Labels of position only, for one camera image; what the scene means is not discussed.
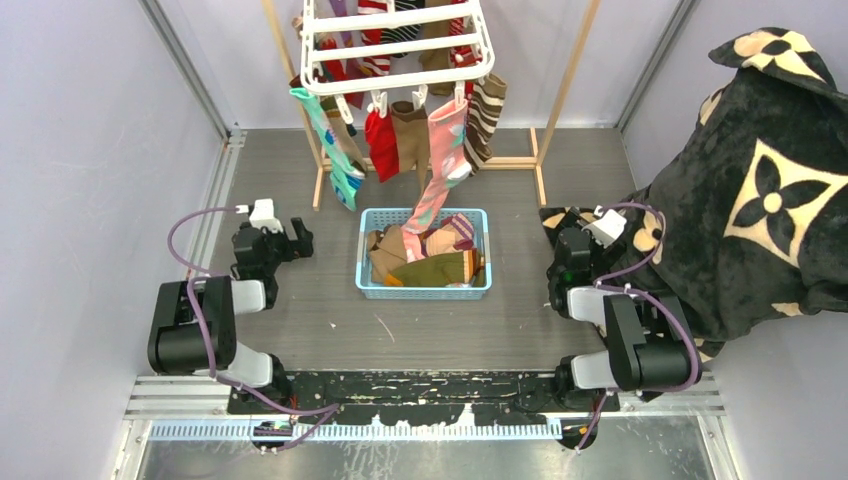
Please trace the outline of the mint green blue sock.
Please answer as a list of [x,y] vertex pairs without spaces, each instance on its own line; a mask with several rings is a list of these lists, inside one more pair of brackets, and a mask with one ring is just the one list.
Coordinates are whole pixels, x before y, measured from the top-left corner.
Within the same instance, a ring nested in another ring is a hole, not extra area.
[[305,109],[313,129],[330,159],[332,165],[330,181],[336,198],[348,210],[356,211],[356,197],[366,176],[360,176],[350,164],[347,156],[338,148],[333,130],[321,107],[321,100],[303,87],[291,88],[289,93]]

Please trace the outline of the white hanger clip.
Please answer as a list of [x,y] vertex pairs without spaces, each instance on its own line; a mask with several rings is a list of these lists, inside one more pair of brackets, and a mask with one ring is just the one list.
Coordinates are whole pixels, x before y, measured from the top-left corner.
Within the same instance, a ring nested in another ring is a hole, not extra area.
[[412,93],[412,105],[414,110],[420,110],[425,106],[428,96],[428,86],[419,85]]

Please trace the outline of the pink ribbed sock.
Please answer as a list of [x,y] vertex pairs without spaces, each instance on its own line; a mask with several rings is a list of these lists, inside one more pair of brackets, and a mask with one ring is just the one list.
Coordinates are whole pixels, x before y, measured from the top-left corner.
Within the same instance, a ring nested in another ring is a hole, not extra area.
[[430,228],[449,191],[471,173],[464,153],[468,106],[465,98],[449,100],[427,118],[432,177],[412,215],[401,227],[408,262],[425,257],[419,236]]

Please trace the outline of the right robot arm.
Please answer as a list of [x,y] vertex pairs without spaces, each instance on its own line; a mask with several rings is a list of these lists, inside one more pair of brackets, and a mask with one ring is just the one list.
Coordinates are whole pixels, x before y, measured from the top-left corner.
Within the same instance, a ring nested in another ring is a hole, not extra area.
[[606,251],[588,231],[562,229],[547,269],[550,306],[560,316],[605,331],[605,349],[561,359],[553,391],[577,411],[594,394],[640,392],[651,400],[686,390],[702,377],[702,362],[679,299],[597,281]]

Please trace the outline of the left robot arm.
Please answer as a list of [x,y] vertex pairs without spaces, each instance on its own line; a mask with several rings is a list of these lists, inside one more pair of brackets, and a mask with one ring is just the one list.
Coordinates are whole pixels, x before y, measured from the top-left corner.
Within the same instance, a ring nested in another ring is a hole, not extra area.
[[237,338],[242,315],[272,309],[277,269],[313,255],[313,234],[299,217],[294,232],[244,222],[231,241],[235,257],[226,275],[163,283],[147,344],[148,362],[164,375],[207,375],[252,397],[269,413],[293,407],[293,387],[279,358]]

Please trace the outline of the red white patterned sock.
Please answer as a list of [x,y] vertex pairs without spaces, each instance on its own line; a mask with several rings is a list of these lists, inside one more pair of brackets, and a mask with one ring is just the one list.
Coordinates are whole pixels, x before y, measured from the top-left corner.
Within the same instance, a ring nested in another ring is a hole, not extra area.
[[378,180],[385,183],[399,173],[397,139],[391,116],[369,112],[365,120],[365,140]]

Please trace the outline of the white plastic sock hanger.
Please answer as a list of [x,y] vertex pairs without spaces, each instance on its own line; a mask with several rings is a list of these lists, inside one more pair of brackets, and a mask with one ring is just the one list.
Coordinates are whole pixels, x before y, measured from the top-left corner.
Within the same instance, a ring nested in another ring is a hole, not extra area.
[[[446,6],[425,7],[418,10],[396,12],[394,3],[390,2],[388,12],[373,15],[353,15],[344,17],[317,17],[316,3],[303,3],[302,44],[300,57],[300,78],[302,85],[310,93],[317,96],[337,96],[354,92],[371,92],[388,89],[418,87],[424,84],[459,82],[471,80],[480,75],[487,75],[495,64],[495,53],[491,44],[486,20],[481,3],[466,1]],[[334,50],[317,50],[314,41],[319,34],[355,32],[380,27],[397,28],[407,24],[421,24],[450,21],[453,18],[472,16],[476,32],[451,37],[449,34],[430,39],[420,39],[395,44],[380,44],[374,46],[344,47]],[[328,83],[320,83],[313,69],[323,61],[359,59],[369,55],[390,55],[402,51],[413,52],[449,49],[459,45],[475,45],[482,57],[480,63],[474,66],[441,69],[432,71],[388,74],[382,77],[369,77]]]

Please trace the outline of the tan long sock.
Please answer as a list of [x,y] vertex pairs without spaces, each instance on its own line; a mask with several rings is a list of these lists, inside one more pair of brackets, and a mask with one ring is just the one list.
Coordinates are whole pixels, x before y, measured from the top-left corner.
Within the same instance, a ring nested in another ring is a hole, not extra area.
[[415,107],[411,101],[395,101],[390,105],[391,122],[398,153],[398,170],[416,172],[420,195],[428,185],[427,171],[430,161],[429,128],[424,107]]

